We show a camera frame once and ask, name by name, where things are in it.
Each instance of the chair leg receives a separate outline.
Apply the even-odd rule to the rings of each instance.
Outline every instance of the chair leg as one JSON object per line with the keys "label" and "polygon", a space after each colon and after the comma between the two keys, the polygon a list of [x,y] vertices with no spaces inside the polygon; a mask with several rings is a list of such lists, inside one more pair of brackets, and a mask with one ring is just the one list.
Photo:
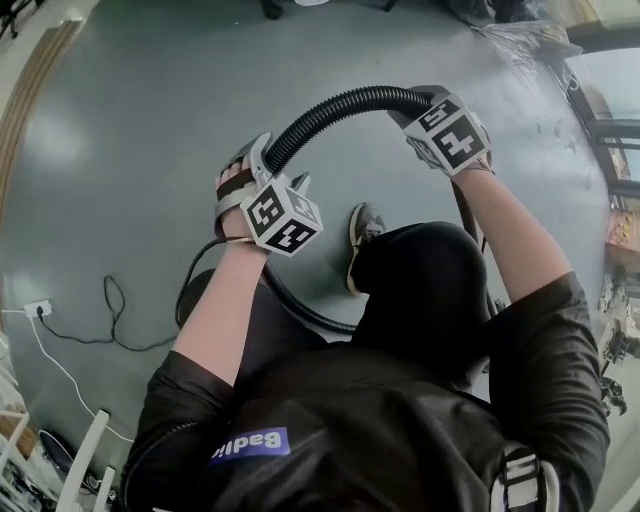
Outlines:
{"label": "chair leg", "polygon": [[391,9],[393,9],[393,6],[396,5],[396,3],[398,2],[398,0],[389,0],[387,2],[387,5],[385,5],[382,10],[384,12],[389,12]]}

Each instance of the shoe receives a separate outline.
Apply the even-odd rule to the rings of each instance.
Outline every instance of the shoe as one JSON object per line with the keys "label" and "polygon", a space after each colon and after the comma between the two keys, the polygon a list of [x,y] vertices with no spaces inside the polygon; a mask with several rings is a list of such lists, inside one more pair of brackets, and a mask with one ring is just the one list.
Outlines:
{"label": "shoe", "polygon": [[353,258],[351,258],[351,264],[347,272],[347,288],[349,288],[349,291],[356,297],[362,295],[362,292],[358,290],[351,277],[353,262],[356,260],[360,249],[384,233],[385,230],[384,221],[373,206],[369,203],[360,203],[355,207],[351,214],[351,221],[349,222],[349,242],[353,248]]}

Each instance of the hose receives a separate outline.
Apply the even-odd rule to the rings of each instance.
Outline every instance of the hose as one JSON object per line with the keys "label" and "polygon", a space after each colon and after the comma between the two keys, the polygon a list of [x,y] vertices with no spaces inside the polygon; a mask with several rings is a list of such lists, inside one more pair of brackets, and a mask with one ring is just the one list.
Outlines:
{"label": "hose", "polygon": [[[338,121],[364,112],[395,110],[410,119],[416,119],[431,108],[432,95],[417,93],[400,87],[373,85],[361,87],[333,96],[296,119],[271,145],[264,163],[274,174],[282,172],[291,158],[321,131]],[[460,210],[465,231],[478,243],[475,219],[462,191],[453,184],[453,193]],[[284,285],[273,267],[267,263],[263,276],[271,290],[287,309],[300,318],[339,334],[353,334],[356,326],[336,322],[303,304]],[[487,293],[487,308],[493,316],[495,307]]]}
{"label": "hose", "polygon": [[395,110],[416,119],[431,108],[431,95],[389,85],[372,85],[333,96],[296,119],[264,156],[273,174],[282,172],[302,146],[333,123],[364,112]]}

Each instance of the power cord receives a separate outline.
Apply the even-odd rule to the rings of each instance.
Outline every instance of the power cord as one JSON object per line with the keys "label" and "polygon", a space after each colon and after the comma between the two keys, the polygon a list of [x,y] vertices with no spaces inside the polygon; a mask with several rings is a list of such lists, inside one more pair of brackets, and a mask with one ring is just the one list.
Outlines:
{"label": "power cord", "polygon": [[[116,290],[118,290],[118,294],[120,295],[121,306],[117,309],[113,307],[113,304],[111,302],[111,297],[109,296],[109,288],[110,288],[109,284],[112,285],[112,288],[115,288]],[[111,331],[110,331],[110,337],[108,339],[85,340],[82,338],[77,338],[76,336],[60,334],[57,331],[55,331],[53,328],[51,328],[51,326],[49,326],[47,322],[45,322],[44,316],[43,316],[44,311],[42,310],[41,307],[38,307],[38,309],[36,310],[36,314],[38,315],[38,320],[40,320],[40,323],[42,324],[42,326],[51,334],[53,334],[56,338],[60,338],[62,340],[75,341],[83,345],[92,345],[94,343],[103,343],[103,344],[116,343],[120,345],[122,348],[124,348],[125,350],[128,350],[129,352],[146,352],[156,347],[161,347],[162,345],[166,345],[167,343],[171,343],[176,339],[176,336],[171,336],[170,338],[165,338],[156,343],[152,343],[151,345],[148,345],[146,347],[132,347],[130,345],[127,345],[120,338],[118,338],[118,335],[116,334],[116,327],[118,326],[118,321],[120,320],[120,317],[124,312],[124,308],[127,305],[124,292],[122,291],[122,288],[120,288],[120,285],[116,282],[115,278],[108,274],[104,276],[104,278],[102,279],[102,290],[104,293],[104,300],[107,303],[109,312],[111,313]]]}
{"label": "power cord", "polygon": [[[180,303],[180,300],[182,299],[182,297],[184,296],[184,292],[189,284],[189,281],[191,280],[191,275],[193,274],[193,270],[195,269],[196,264],[198,263],[198,261],[202,258],[202,256],[212,247],[215,247],[216,245],[222,244],[222,243],[227,243],[227,242],[241,242],[241,243],[254,243],[253,240],[251,238],[246,238],[246,237],[221,237],[218,238],[212,242],[209,242],[207,245],[205,245],[200,252],[196,255],[196,257],[193,259],[191,265],[189,266],[189,270],[187,272],[187,276],[182,284],[182,287],[180,288],[180,293],[178,295],[178,300],[176,301],[176,319],[178,318],[178,305]],[[78,343],[82,343],[83,345],[91,345],[93,343],[117,343],[118,345],[120,345],[122,348],[129,350],[131,352],[145,352],[147,350],[151,350],[152,348],[156,348],[159,347],[161,345],[164,345],[166,343],[169,343],[170,341],[173,341],[176,337],[173,336],[171,338],[167,338],[165,340],[159,341],[157,343],[153,343],[152,345],[149,345],[147,347],[142,347],[142,348],[137,348],[137,347],[130,347],[129,345],[126,345],[124,343],[122,343],[121,340],[118,339],[118,337],[115,334],[115,329],[116,329],[116,325],[118,323],[118,320],[120,319],[120,316],[122,315],[122,312],[124,311],[124,307],[125,307],[125,297],[124,297],[124,293],[122,292],[122,289],[120,288],[120,286],[118,285],[118,283],[115,281],[115,279],[113,278],[113,276],[107,275],[104,277],[103,279],[103,290],[104,290],[104,297],[105,297],[105,301],[107,303],[107,307],[109,308],[109,311],[111,312],[111,337],[109,339],[95,339],[95,340],[83,340],[82,338],[77,338],[75,336],[66,336],[66,335],[62,335],[62,334],[58,334],[57,332],[55,332],[53,329],[51,329],[51,327],[49,327],[46,322],[44,321],[43,318],[43,311],[41,308],[38,308],[36,310],[36,314],[38,315],[38,319],[40,320],[40,323],[44,326],[44,328],[49,331],[51,334],[53,334],[54,336],[56,336],[57,338],[60,339],[66,339],[66,340],[71,340],[71,341],[75,341]],[[111,300],[109,298],[109,292],[108,292],[108,283],[113,283],[113,285],[115,286],[115,288],[118,290],[118,292],[120,293],[120,298],[122,299],[122,306],[119,309],[115,309],[113,307],[113,305],[111,304]],[[42,341],[40,340],[40,336],[38,335],[38,330],[36,329],[36,324],[33,321],[33,317],[30,317],[29,315],[27,315],[26,311],[24,310],[20,310],[20,309],[5,309],[2,310],[2,313],[20,313],[22,315],[24,315],[25,317],[27,317],[29,319],[29,322],[31,323],[31,329],[33,330],[33,334],[36,337],[36,340],[38,342],[38,346],[40,347],[40,350],[42,351],[42,353],[44,354],[44,356],[49,359],[53,364],[55,364],[62,373],[64,373],[69,380],[71,380],[71,382],[73,382],[73,386],[76,389],[76,394],[78,395],[78,399],[80,400],[80,403],[82,404],[82,406],[87,410],[87,412],[92,416],[92,417],[96,417],[95,413],[89,408],[89,406],[87,405],[87,403],[84,401],[84,399],[82,398],[82,395],[80,394],[80,388],[78,387],[78,383],[76,382],[76,380],[71,376],[71,374],[65,370],[64,366],[62,366],[55,358],[53,358],[51,355],[49,355],[49,353],[44,349],[44,346],[42,345]],[[127,441],[129,443],[133,443],[133,439],[129,439],[128,437],[123,436],[122,434],[118,433],[117,431],[115,431],[114,429],[112,429],[111,427],[109,427],[107,425],[107,430],[109,432],[111,432],[112,434],[114,434],[115,436],[119,437],[120,439],[122,439],[123,441]]]}

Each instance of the power outlet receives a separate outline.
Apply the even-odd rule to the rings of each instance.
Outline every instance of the power outlet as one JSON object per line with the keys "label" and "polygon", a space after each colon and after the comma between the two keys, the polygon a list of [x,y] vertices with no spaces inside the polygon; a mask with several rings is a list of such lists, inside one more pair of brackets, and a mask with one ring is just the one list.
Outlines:
{"label": "power outlet", "polygon": [[42,308],[42,316],[51,314],[51,302],[49,299],[37,300],[24,305],[24,312],[29,318],[38,318],[38,308]]}

